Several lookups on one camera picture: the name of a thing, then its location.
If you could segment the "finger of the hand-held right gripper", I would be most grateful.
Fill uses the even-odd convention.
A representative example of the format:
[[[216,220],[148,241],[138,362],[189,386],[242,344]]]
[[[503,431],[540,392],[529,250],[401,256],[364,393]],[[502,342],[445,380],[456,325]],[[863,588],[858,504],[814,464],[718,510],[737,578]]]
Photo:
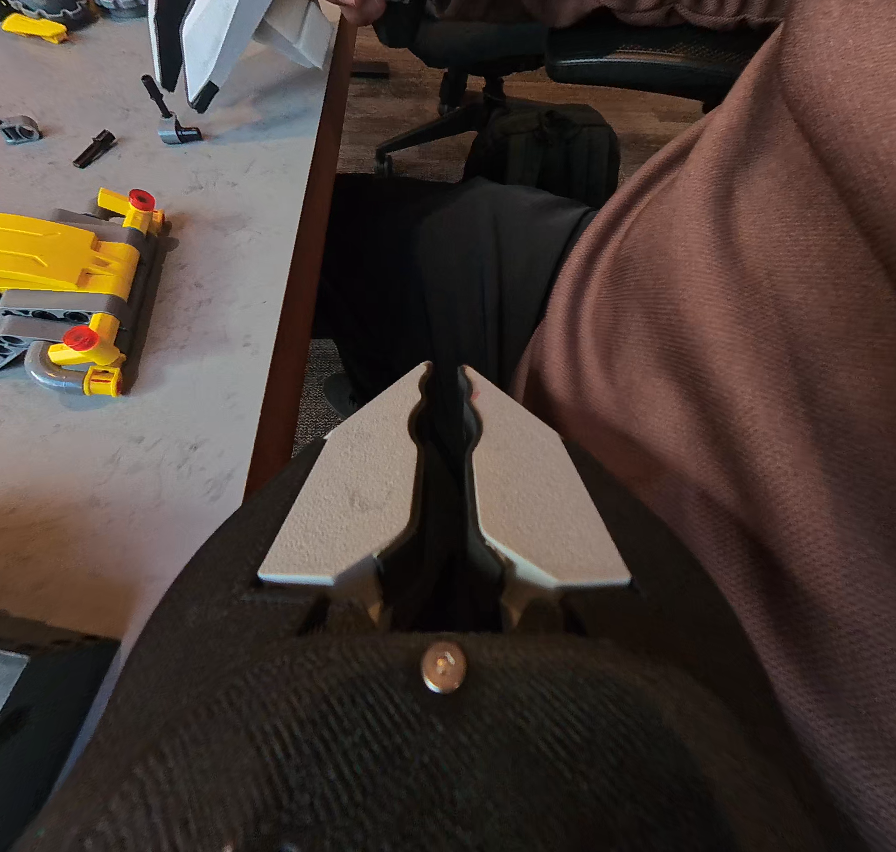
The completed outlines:
[[[194,0],[149,0],[149,23],[155,79],[175,92],[184,66],[181,31]]]
[[[185,92],[205,113],[273,0],[192,0],[181,27]]]

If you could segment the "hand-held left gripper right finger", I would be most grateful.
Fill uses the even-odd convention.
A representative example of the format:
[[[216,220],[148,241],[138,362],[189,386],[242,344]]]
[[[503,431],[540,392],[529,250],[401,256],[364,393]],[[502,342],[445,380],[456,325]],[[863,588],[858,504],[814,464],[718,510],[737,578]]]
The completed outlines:
[[[472,367],[458,370],[458,383],[469,557],[503,626],[533,603],[631,587],[561,436]]]

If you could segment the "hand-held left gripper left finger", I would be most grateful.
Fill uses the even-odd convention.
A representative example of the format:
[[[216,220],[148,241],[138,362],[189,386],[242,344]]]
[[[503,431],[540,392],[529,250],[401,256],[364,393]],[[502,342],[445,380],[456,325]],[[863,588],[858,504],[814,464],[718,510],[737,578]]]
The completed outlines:
[[[417,365],[324,437],[258,567],[263,585],[351,599],[381,621],[386,556],[420,524],[415,423],[431,371],[429,361]]]

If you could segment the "grey connector with black pins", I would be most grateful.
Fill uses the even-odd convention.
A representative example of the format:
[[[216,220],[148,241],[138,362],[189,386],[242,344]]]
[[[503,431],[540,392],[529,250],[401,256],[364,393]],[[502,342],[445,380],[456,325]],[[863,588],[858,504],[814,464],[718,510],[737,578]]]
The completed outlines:
[[[144,74],[140,78],[151,100],[158,107],[161,120],[159,136],[167,145],[182,145],[203,140],[203,133],[196,127],[185,127],[177,118],[177,115],[167,106],[164,96],[153,76]]]

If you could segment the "yellow curved panel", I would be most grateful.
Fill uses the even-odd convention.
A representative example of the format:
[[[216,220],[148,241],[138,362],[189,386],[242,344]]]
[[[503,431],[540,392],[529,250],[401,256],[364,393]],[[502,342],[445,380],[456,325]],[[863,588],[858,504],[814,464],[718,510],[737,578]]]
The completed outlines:
[[[61,44],[68,39],[68,30],[60,22],[47,18],[28,17],[13,13],[4,18],[2,31],[16,36],[35,38],[44,42]]]

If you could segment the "single black pin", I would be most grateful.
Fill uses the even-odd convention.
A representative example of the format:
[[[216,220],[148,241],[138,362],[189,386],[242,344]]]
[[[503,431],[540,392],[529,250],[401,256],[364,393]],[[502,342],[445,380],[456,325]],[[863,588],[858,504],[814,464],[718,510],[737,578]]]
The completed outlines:
[[[107,129],[102,129],[86,148],[73,159],[73,166],[83,170],[95,163],[117,143],[116,136]]]

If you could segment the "black office chair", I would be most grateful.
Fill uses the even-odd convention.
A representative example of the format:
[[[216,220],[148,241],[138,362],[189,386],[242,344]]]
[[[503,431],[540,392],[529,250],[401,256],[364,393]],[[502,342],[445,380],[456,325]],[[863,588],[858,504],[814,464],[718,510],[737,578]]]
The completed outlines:
[[[428,0],[391,0],[374,24],[379,42],[442,70],[438,118],[375,150],[375,175],[392,175],[392,155],[483,129],[506,105],[504,79],[544,67],[556,83],[619,88],[718,106],[771,34],[692,25],[643,28],[599,13],[567,29],[536,23],[442,21]]]

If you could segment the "person's brown shirt torso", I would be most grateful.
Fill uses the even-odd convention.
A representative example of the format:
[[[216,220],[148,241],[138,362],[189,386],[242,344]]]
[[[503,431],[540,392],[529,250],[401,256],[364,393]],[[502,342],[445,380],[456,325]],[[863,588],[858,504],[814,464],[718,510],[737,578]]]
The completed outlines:
[[[577,244],[518,373],[736,612],[894,850],[894,13],[790,17]]]

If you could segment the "person's black trousers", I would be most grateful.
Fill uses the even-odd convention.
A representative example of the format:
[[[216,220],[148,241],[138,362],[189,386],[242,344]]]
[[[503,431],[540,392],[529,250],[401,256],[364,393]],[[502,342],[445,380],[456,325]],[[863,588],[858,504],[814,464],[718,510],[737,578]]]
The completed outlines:
[[[430,362],[440,408],[468,365],[511,388],[556,278],[595,208],[544,190],[338,174],[315,334],[342,360],[326,395],[351,415]]]

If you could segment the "yellow grey toy hood assembly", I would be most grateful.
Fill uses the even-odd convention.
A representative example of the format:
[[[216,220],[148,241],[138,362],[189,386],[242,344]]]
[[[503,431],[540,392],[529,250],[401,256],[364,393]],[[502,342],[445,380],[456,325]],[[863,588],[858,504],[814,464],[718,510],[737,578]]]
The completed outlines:
[[[39,387],[119,398],[161,275],[167,217],[147,190],[101,188],[95,213],[1,217],[1,368]]]

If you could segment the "black backpack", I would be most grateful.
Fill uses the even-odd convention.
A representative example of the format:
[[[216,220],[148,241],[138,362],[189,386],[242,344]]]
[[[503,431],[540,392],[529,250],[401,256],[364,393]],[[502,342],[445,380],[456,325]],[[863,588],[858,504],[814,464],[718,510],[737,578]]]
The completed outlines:
[[[591,106],[528,106],[488,119],[462,181],[529,187],[599,209],[617,190],[620,162],[616,132]]]

